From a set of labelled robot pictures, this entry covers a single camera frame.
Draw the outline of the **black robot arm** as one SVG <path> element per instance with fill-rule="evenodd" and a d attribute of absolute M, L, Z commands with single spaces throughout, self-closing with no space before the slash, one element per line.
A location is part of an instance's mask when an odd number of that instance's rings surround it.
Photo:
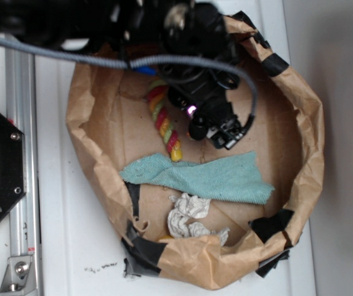
<path fill-rule="evenodd" d="M 238 62 L 222 14 L 207 2 L 0 1 L 0 33 L 48 49 L 60 49 L 68 39 L 86 39 L 85 53 L 108 43 L 125 56 L 126 46 L 149 43 L 163 54 Z M 170 102 L 190 114 L 194 139 L 228 148 L 242 138 L 241 123 L 225 97 L 238 86 L 238 76 L 177 64 L 162 64 L 159 71 L 170 86 Z"/>

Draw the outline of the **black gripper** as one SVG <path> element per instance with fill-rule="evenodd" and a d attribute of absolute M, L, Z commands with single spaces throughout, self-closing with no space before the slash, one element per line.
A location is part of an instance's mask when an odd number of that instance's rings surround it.
<path fill-rule="evenodd" d="M 189 135 L 203 140 L 213 124 L 236 115 L 226 91 L 238 87 L 240 78 L 215 68 L 213 60 L 183 55 L 160 55 L 160 75 L 170 84 L 171 104 L 189 117 Z"/>

